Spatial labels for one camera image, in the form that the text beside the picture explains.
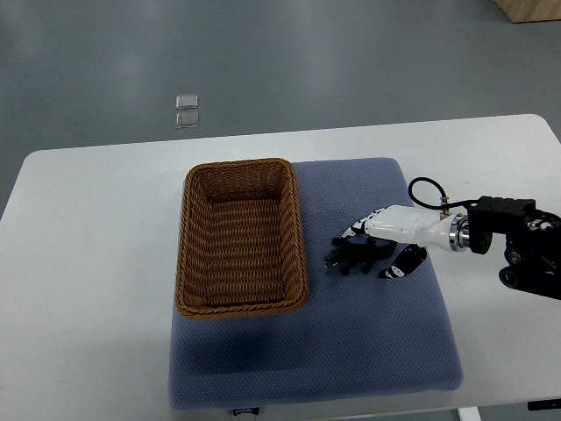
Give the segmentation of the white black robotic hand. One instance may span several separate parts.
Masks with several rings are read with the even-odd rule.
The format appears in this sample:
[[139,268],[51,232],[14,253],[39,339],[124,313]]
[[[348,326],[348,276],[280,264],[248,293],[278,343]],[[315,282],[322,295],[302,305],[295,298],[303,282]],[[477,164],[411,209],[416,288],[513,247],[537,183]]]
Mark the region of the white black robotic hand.
[[341,235],[393,241],[405,247],[392,264],[379,272],[382,279],[411,275],[426,259],[426,246],[462,253],[469,248],[468,218],[462,213],[426,210],[401,205],[378,209],[351,225]]

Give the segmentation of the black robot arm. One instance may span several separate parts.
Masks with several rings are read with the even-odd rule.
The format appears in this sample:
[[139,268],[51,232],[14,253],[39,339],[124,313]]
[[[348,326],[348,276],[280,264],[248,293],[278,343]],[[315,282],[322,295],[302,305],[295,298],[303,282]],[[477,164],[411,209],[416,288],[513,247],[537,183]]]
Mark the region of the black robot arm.
[[483,196],[467,208],[469,247],[488,252],[495,233],[505,236],[507,266],[499,271],[506,287],[560,298],[560,217],[533,199]]

